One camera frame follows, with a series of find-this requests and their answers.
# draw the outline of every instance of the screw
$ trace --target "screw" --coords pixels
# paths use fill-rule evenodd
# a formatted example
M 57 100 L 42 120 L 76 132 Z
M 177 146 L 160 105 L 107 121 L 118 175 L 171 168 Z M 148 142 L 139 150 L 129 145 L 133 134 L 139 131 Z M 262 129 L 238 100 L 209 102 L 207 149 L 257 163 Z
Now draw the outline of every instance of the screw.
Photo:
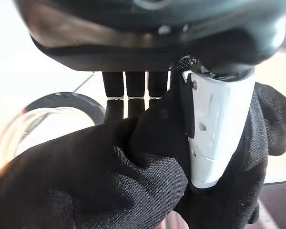
M 194 80 L 194 82 L 193 82 L 193 89 L 194 89 L 194 91 L 196 91 L 197 90 L 197 82 Z

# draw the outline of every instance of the black rubber pad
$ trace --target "black rubber pad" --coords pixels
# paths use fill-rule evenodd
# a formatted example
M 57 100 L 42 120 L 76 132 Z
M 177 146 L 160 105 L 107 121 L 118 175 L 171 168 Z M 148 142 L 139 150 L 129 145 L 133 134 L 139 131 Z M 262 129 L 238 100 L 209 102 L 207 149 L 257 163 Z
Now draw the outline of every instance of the black rubber pad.
M 124 101 L 121 99 L 108 100 L 104 123 L 123 119 Z
M 128 117 L 138 117 L 145 111 L 144 99 L 128 100 Z
M 152 105 L 156 104 L 158 102 L 159 99 L 150 99 L 149 100 L 149 107 L 151 107 Z
M 123 72 L 103 72 L 103 80 L 107 97 L 124 96 Z
M 149 96 L 161 97 L 167 89 L 168 72 L 149 72 L 148 91 Z
M 129 97 L 144 96 L 145 72 L 126 72 L 126 87 Z

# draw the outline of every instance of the white plastic device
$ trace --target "white plastic device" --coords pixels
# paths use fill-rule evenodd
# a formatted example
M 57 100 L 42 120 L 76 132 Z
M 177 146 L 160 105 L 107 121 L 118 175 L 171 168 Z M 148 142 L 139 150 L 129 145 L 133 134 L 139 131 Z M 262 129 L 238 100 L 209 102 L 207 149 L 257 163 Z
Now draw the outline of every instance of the white plastic device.
M 183 72 L 191 80 L 194 138 L 188 138 L 191 182 L 196 188 L 214 186 L 239 144 L 247 119 L 255 80 L 253 74 L 225 82 L 204 73 Z

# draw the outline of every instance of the black fabric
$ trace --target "black fabric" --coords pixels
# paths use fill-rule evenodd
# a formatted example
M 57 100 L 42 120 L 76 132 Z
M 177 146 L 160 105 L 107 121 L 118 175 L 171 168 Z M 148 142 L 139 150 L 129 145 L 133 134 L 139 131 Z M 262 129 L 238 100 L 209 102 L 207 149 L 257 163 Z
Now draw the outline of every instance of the black fabric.
M 286 98 L 274 88 L 260 83 L 256 84 L 255 91 L 265 120 L 269 154 L 282 155 L 286 151 Z
M 142 97 L 145 94 L 145 72 L 126 72 L 126 87 L 129 97 Z
M 148 92 L 149 96 L 161 97 L 167 89 L 167 72 L 148 73 Z
M 267 96 L 256 87 L 242 140 L 213 189 L 194 195 L 187 188 L 189 148 L 175 87 L 139 119 L 63 136 L 8 163 L 0 170 L 0 229 L 153 229 L 173 208 L 190 229 L 243 228 L 266 174 L 267 137 L 286 136 L 282 128 L 267 132 L 259 101 Z M 276 93 L 276 100 L 286 99 Z
M 124 100 L 114 99 L 107 101 L 104 123 L 120 120 L 124 117 Z
M 123 72 L 102 72 L 107 97 L 124 96 Z
M 144 99 L 128 100 L 128 117 L 138 117 L 145 111 Z

